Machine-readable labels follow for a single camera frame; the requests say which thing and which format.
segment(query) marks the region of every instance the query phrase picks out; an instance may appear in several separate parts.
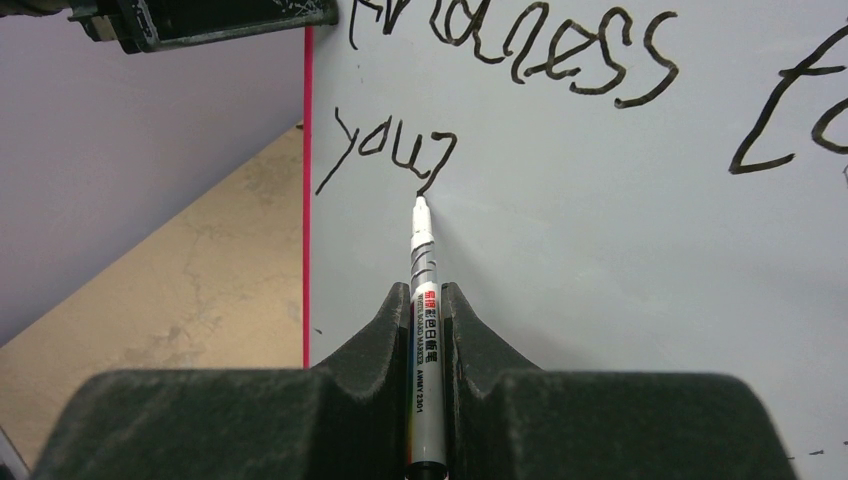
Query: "marker barrel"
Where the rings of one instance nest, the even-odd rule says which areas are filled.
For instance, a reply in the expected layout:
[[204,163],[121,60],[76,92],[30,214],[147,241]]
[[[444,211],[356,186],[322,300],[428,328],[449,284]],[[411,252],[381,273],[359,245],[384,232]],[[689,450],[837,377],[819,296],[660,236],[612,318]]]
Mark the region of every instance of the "marker barrel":
[[430,215],[413,210],[412,291],[409,322],[407,478],[444,480],[447,475],[445,395],[440,315],[441,292]]

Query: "black marker holder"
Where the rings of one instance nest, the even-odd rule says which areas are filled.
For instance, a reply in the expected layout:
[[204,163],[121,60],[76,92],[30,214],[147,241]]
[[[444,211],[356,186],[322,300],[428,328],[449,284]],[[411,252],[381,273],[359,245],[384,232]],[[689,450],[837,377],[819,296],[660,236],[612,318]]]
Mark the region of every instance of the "black marker holder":
[[[309,370],[119,371],[66,407],[33,480],[402,479],[409,290]],[[450,478],[795,479],[731,377],[546,372],[442,290]]]

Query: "pink edge strip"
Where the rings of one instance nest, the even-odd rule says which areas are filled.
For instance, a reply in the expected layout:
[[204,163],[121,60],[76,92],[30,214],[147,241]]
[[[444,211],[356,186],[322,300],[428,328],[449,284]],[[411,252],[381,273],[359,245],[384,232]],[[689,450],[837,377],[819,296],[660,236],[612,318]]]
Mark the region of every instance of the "pink edge strip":
[[303,55],[303,368],[309,368],[309,247],[312,210],[312,27],[306,27]]

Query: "purple wall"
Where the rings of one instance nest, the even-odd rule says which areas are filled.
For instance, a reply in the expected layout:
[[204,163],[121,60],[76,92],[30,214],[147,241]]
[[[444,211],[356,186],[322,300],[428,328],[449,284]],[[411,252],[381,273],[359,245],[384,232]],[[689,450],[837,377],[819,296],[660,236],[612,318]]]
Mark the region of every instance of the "purple wall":
[[299,120],[303,32],[152,55],[0,19],[0,345]]

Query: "whiteboard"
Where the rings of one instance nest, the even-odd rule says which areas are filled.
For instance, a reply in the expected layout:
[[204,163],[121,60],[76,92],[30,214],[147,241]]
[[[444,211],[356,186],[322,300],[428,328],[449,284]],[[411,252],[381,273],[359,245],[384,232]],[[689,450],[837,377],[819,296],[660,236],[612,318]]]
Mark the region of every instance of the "whiteboard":
[[843,0],[340,7],[312,52],[311,363],[408,281],[424,189],[440,281],[530,360],[735,375],[803,478],[845,478]]

